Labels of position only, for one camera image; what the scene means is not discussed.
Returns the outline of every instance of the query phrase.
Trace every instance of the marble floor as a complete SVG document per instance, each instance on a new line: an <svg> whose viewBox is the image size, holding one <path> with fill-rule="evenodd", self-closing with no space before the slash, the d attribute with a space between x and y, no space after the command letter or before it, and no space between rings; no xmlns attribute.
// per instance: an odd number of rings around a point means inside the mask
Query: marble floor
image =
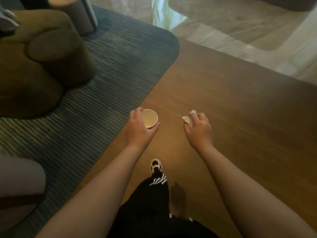
<svg viewBox="0 0 317 238"><path fill-rule="evenodd" d="M317 85L317 0L90 0Z"/></svg>

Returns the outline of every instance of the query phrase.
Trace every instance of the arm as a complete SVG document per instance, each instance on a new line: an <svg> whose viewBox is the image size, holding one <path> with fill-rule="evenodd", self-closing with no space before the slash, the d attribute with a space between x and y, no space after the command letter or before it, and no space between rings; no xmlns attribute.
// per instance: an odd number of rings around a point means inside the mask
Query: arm
<svg viewBox="0 0 317 238"><path fill-rule="evenodd" d="M317 238L294 211L247 176L211 142L211 126L204 113L190 115L193 129L184 124L189 143L206 163L234 223L244 237Z"/></svg>
<svg viewBox="0 0 317 238"><path fill-rule="evenodd" d="M72 200L62 207L35 238L105 238L122 202L135 164L152 140L159 123L145 128L142 108L131 111L126 147Z"/></svg>

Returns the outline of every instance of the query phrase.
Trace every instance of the striped rug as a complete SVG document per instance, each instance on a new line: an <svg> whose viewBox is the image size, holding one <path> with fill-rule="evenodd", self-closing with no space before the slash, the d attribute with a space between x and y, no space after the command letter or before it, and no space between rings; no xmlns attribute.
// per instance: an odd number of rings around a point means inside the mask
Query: striped rug
<svg viewBox="0 0 317 238"><path fill-rule="evenodd" d="M0 151L39 162L46 198L11 237L34 237L65 203L179 54L170 32L94 7L98 31L84 38L96 63L86 86L66 92L48 115L0 118Z"/></svg>

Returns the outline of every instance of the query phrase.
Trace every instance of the sneaker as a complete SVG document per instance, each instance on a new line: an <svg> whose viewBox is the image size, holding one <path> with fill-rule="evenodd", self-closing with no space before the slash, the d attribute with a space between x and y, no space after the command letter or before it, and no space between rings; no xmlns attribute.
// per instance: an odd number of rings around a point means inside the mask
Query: sneaker
<svg viewBox="0 0 317 238"><path fill-rule="evenodd" d="M152 160L150 169L152 174L154 172L162 172L163 166L161 161L159 159Z"/></svg>

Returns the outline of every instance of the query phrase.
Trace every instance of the forearm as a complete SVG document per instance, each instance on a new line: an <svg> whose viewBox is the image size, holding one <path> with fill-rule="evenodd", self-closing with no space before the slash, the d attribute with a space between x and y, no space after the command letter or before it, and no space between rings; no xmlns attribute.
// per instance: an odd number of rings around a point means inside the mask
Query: forearm
<svg viewBox="0 0 317 238"><path fill-rule="evenodd" d="M199 154L244 237L317 237L295 212L215 148L204 148Z"/></svg>
<svg viewBox="0 0 317 238"><path fill-rule="evenodd" d="M36 238L106 237L142 153L140 148L126 146L49 220Z"/></svg>

